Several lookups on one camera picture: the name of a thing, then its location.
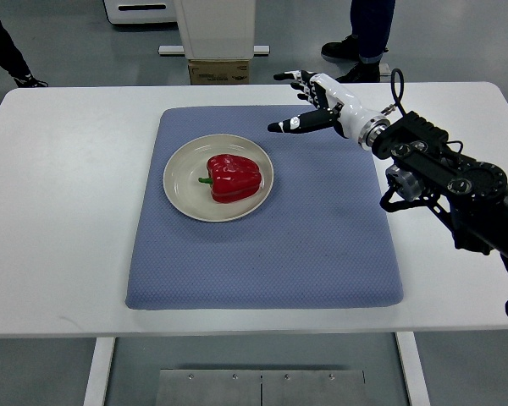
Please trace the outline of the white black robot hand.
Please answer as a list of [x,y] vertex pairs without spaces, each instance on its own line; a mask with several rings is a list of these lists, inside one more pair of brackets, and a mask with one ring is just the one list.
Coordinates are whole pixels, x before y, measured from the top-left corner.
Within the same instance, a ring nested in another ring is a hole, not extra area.
[[311,103],[314,109],[269,124],[269,132],[305,134],[332,128],[341,137],[368,149],[390,126],[382,112],[364,107],[351,91],[326,74],[294,70],[276,74],[274,78],[291,80],[290,86],[300,92],[298,97]]

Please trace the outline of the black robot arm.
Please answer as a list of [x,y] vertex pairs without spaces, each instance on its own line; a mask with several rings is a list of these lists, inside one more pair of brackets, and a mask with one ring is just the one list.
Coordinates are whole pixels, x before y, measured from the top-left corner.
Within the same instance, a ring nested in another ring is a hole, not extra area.
[[415,112],[375,130],[367,144],[378,159],[393,161],[384,210],[427,207],[456,249],[497,250],[508,273],[508,178],[500,167],[452,150],[447,132]]

